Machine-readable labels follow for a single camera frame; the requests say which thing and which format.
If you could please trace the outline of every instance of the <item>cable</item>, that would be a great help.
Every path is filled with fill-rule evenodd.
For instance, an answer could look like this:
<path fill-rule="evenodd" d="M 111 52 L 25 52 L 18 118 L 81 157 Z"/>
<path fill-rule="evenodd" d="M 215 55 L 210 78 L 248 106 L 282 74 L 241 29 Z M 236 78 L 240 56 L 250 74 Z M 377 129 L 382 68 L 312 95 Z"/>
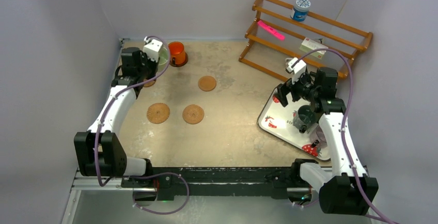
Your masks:
<path fill-rule="evenodd" d="M 115 77 L 117 77 L 117 76 L 119 76 L 119 71 L 120 71 L 120 68 L 122 67 L 122 65 L 120 65 L 120 66 L 118 66 L 117 68 L 116 68 L 116 71 L 114 72 L 114 78 Z"/>
<path fill-rule="evenodd" d="M 167 43 L 166 43 L 163 39 L 161 39 L 161 38 L 159 38 L 159 37 L 157 37 L 157 36 L 148 36 L 146 39 L 150 39 L 150 38 L 157 38 L 158 40 L 160 40 L 160 41 L 164 44 L 164 46 L 165 46 L 165 48 L 166 48 L 167 58 L 170 58 L 170 50 L 169 50 L 169 46 L 167 45 Z M 153 78 L 151 78 L 151 79 L 148 79 L 148 80 L 146 80 L 146 81 L 144 81 L 144 82 L 141 82 L 141 83 L 138 83 L 138 84 L 135 84 L 135 85 L 132 85 L 132 86 L 129 86 L 129 87 L 127 87 L 127 88 L 123 88 L 122 90 L 120 90 L 118 93 L 116 93 L 116 95 L 114 96 L 114 98 L 112 98 L 112 99 L 108 102 L 107 106 L 106 106 L 105 109 L 103 110 L 102 115 L 101 115 L 100 118 L 99 118 L 100 123 L 97 125 L 96 137 L 95 137 L 95 153 L 94 153 L 94 156 L 95 156 L 95 165 L 96 165 L 96 176 L 97 176 L 97 180 L 98 180 L 98 182 L 99 182 L 99 185 L 100 185 L 101 187 L 105 186 L 105 185 L 108 183 L 108 181 L 110 180 L 110 179 L 108 179 L 108 180 L 106 180 L 105 182 L 102 182 L 102 176 L 101 176 L 101 173 L 100 173 L 100 167 L 99 167 L 99 153 L 98 153 L 98 148 L 99 148 L 99 134 L 100 134 L 100 132 L 101 132 L 101 130 L 102 130 L 102 125 L 103 125 L 103 122 L 105 121 L 106 115 L 107 115 L 108 112 L 109 112 L 109 109 L 110 109 L 111 106 L 114 104 L 114 102 L 116 101 L 117 97 L 119 97 L 119 96 L 120 96 L 122 93 L 124 93 L 125 91 L 128 91 L 128 90 L 130 90 L 130 89 L 132 89 L 132 88 L 135 88 L 135 87 L 142 86 L 142 85 L 144 85 L 144 84 L 146 84 L 146 83 L 149 83 L 149 82 L 151 82 L 151 81 L 154 81 L 154 80 L 156 80 L 158 77 L 160 77 L 160 76 L 161 76 L 161 75 L 167 70 L 167 68 L 169 67 L 169 63 L 170 63 L 170 59 L 167 60 L 165 68 L 164 68 L 159 74 L 157 74 L 155 77 L 153 77 Z"/>
<path fill-rule="evenodd" d="M 368 218 L 370 218 L 370 219 L 374 219 L 374 220 L 379 220 L 379 221 L 384 221 L 384 222 L 386 222 L 384 219 L 382 219 L 382 218 L 380 218 L 380 217 L 377 217 L 377 216 L 373 216 L 373 215 L 364 215 L 365 217 L 368 217 Z"/>
<path fill-rule="evenodd" d="M 349 73 L 349 77 L 348 78 L 350 79 L 350 92 L 349 92 L 349 96 L 348 96 L 347 107 L 346 107 L 346 110 L 345 110 L 345 113 L 344 113 L 344 116 L 343 116 L 343 119 L 342 119 L 342 124 L 341 124 L 341 127 L 345 127 L 345 123 L 347 121 L 348 112 L 350 111 L 351 99 L 353 97 L 353 73 L 351 71 L 351 67 L 350 67 L 350 64 L 348 63 L 347 59 L 345 57 L 343 57 L 338 51 L 333 50 L 333 49 L 316 49 L 316 50 L 312 50 L 312 51 L 304 54 L 303 56 L 301 56 L 292 65 L 292 67 L 294 67 L 300 60 L 304 59 L 304 57 L 306 57 L 306 56 L 308 56 L 311 53 L 316 52 L 316 51 L 329 51 L 329 52 L 335 53 L 336 55 L 338 55 L 344 61 L 345 65 L 346 65 L 346 67 L 348 69 L 348 73 Z M 357 170 L 354 167 L 353 157 L 351 156 L 350 150 L 348 149 L 348 146 L 347 146 L 347 141 L 345 139 L 345 128 L 342 128 L 341 131 L 342 131 L 341 132 L 342 144 L 343 144 L 343 146 L 345 148 L 345 151 L 347 153 L 348 160 L 350 161 L 350 165 L 352 167 L 352 170 L 353 170 L 353 173 L 354 173 L 354 178 L 356 179 L 356 184 L 357 184 L 357 188 L 359 189 L 359 192 L 361 193 L 362 197 L 364 198 L 364 200 L 368 204 L 368 206 L 370 206 L 370 208 L 372 210 L 374 210 L 374 212 L 376 212 L 376 214 L 378 214 L 384 222 L 387 222 L 389 224 L 395 224 L 395 222 L 393 222 L 388 217 L 386 217 L 382 212 L 380 212 L 376 208 L 376 206 L 374 206 L 372 204 L 372 202 L 368 199 L 367 195 L 365 194 L 364 189 L 362 188 L 361 182 L 359 180 L 359 175 L 357 174 Z"/>
<path fill-rule="evenodd" d="M 134 194 L 132 194 L 132 201 L 134 202 L 134 205 L 132 205 L 133 207 L 137 207 L 140 210 L 143 210 L 143 211 L 146 211 L 146 212 L 149 212 L 149 213 L 153 213 L 153 214 L 156 214 L 156 215 L 170 215 L 170 214 L 173 214 L 173 213 L 176 213 L 176 212 L 180 211 L 182 208 L 185 207 L 185 205 L 187 204 L 187 202 L 189 201 L 189 198 L 190 198 L 189 184 L 185 181 L 185 179 L 183 177 L 181 177 L 181 175 L 178 175 L 178 174 L 173 173 L 173 172 L 163 172 L 163 173 L 158 173 L 158 174 L 155 174 L 155 175 L 152 175 L 152 176 L 147 176 L 147 177 L 131 177 L 131 178 L 146 180 L 146 179 L 153 179 L 153 178 L 156 178 L 156 177 L 159 177 L 159 176 L 163 176 L 163 175 L 173 175 L 173 176 L 176 176 L 179 179 L 181 179 L 181 181 L 184 183 L 185 189 L 187 191 L 187 195 L 186 195 L 184 203 L 179 208 L 177 208 L 176 210 L 173 210 L 173 211 L 170 211 L 170 212 L 157 212 L 157 211 L 154 211 L 154 210 L 146 209 L 146 208 L 138 205 L 138 203 L 135 202 Z"/>
<path fill-rule="evenodd" d="M 294 202 L 294 203 L 292 203 L 292 206 L 299 206 L 301 209 L 304 209 L 305 207 L 312 207 L 312 206 L 315 205 L 318 201 L 319 201 L 319 198 L 316 199 L 315 201 L 309 203 L 308 205 L 295 204 L 295 202 Z"/>

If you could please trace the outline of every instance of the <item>white box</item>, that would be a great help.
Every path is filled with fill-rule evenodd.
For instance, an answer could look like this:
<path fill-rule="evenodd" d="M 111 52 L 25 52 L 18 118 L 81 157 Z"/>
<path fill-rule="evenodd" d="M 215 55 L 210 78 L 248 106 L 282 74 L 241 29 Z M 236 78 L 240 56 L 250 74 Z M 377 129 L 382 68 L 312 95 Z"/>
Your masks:
<path fill-rule="evenodd" d="M 300 50 L 306 53 L 315 49 L 328 49 L 328 47 L 307 37 L 303 40 L 300 46 Z M 310 55 L 315 56 L 318 59 L 322 59 L 324 54 L 325 51 L 316 51 Z"/>

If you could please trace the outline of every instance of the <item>table surface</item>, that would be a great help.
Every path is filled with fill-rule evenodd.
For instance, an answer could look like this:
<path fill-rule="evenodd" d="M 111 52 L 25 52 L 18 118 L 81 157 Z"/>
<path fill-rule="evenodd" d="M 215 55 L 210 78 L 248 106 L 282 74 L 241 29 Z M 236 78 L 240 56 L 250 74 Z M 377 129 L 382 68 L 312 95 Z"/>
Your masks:
<path fill-rule="evenodd" d="M 153 166 L 257 167 L 290 166 L 296 158 L 313 158 L 262 131 L 256 124 L 273 89 L 281 81 L 238 62 L 245 41 L 182 41 L 189 56 L 180 68 L 169 67 L 148 88 L 143 88 L 121 127 L 119 139 L 128 156 L 149 158 Z M 143 47 L 128 41 L 124 47 Z M 284 71 L 285 55 L 255 44 L 246 56 Z M 198 80 L 211 75 L 217 87 L 204 92 Z M 150 123 L 147 109 L 165 103 L 170 117 Z M 204 109 L 199 124 L 182 118 L 184 108 Z"/>

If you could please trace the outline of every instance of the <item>blue and white jar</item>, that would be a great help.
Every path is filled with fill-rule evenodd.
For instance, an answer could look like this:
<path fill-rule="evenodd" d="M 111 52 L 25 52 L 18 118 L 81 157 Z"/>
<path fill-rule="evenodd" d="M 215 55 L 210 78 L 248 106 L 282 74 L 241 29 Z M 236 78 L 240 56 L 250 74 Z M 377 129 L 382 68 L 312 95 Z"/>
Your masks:
<path fill-rule="evenodd" d="M 292 13 L 290 13 L 290 17 L 298 22 L 304 21 L 307 17 L 309 9 L 309 0 L 296 0 L 295 5 L 293 6 Z"/>

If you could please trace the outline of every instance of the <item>clear glass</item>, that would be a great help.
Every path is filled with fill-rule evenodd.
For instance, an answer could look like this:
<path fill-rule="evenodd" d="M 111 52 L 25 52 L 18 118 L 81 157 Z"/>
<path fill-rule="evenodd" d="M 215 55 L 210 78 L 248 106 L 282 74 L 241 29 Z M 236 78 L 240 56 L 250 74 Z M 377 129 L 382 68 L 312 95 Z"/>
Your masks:
<path fill-rule="evenodd" d="M 310 143 L 315 145 L 317 148 L 325 148 L 327 147 L 327 141 L 325 140 L 324 133 L 322 132 L 321 127 L 319 125 L 313 130 L 310 134 Z"/>
<path fill-rule="evenodd" d="M 309 105 L 301 106 L 297 113 L 293 116 L 293 126 L 295 126 L 300 133 L 306 132 L 316 122 L 316 115 L 311 110 Z"/>

